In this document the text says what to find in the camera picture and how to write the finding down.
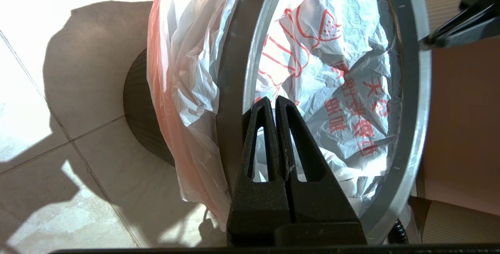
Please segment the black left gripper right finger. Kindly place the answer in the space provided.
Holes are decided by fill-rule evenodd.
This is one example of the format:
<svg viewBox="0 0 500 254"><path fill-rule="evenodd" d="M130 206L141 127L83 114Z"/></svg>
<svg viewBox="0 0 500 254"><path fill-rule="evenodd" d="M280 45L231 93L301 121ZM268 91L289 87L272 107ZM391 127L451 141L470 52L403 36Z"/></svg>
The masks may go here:
<svg viewBox="0 0 500 254"><path fill-rule="evenodd" d="M276 126L284 161L291 223L275 231L286 247L366 245L360 220L295 104L276 100Z"/></svg>

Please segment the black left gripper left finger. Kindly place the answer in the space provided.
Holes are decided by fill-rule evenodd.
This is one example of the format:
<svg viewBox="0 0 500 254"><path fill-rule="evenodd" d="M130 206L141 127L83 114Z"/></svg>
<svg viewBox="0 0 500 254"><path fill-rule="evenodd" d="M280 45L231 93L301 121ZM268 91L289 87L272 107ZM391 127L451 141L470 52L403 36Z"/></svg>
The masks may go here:
<svg viewBox="0 0 500 254"><path fill-rule="evenodd" d="M267 182L254 182L251 177L259 128L264 130ZM227 244L232 247L273 246L275 230L288 223L290 209L277 130L270 100L263 98L250 110L241 167L227 220Z"/></svg>

